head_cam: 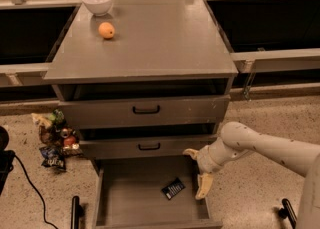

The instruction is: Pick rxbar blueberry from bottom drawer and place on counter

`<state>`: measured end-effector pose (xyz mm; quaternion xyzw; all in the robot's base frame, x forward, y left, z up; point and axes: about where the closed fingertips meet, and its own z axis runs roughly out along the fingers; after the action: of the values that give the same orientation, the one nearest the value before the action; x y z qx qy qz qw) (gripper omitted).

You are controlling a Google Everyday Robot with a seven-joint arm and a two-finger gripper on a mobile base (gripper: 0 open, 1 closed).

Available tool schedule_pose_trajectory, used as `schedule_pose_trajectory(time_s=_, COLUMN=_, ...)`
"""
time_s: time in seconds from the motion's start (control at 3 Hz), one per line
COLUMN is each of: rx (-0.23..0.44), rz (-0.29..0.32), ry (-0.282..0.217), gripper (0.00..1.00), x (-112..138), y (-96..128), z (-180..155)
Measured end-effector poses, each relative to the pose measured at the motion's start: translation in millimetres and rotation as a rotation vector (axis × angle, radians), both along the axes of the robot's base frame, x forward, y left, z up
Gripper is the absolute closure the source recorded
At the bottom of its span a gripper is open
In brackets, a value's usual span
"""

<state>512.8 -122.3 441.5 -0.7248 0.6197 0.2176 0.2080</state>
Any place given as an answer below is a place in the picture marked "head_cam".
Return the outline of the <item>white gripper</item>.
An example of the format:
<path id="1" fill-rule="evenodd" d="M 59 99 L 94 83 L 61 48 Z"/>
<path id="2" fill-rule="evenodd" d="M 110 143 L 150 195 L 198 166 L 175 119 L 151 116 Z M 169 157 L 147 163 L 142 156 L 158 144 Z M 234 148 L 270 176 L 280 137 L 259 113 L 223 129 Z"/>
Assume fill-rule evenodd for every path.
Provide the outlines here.
<path id="1" fill-rule="evenodd" d="M 209 193 L 213 184 L 213 175 L 211 173 L 220 171 L 223 166 L 218 158 L 222 153 L 222 144 L 212 143 L 206 145 L 199 151 L 187 148 L 183 151 L 185 156 L 190 156 L 193 160 L 197 159 L 198 167 L 201 173 L 197 175 L 198 190 L 195 195 L 196 200 L 204 199 Z"/>

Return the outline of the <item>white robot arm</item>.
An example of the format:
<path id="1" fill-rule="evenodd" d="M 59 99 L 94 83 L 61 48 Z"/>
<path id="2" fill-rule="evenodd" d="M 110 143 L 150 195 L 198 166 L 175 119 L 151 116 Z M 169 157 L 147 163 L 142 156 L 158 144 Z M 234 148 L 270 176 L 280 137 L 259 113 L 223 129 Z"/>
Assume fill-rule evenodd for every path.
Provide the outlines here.
<path id="1" fill-rule="evenodd" d="M 205 198 L 214 174 L 231 161 L 256 152 L 305 178 L 295 229 L 320 227 L 320 146 L 262 134 L 239 122 L 226 123 L 216 141 L 200 150 L 185 149 L 198 164 L 195 198 Z"/>

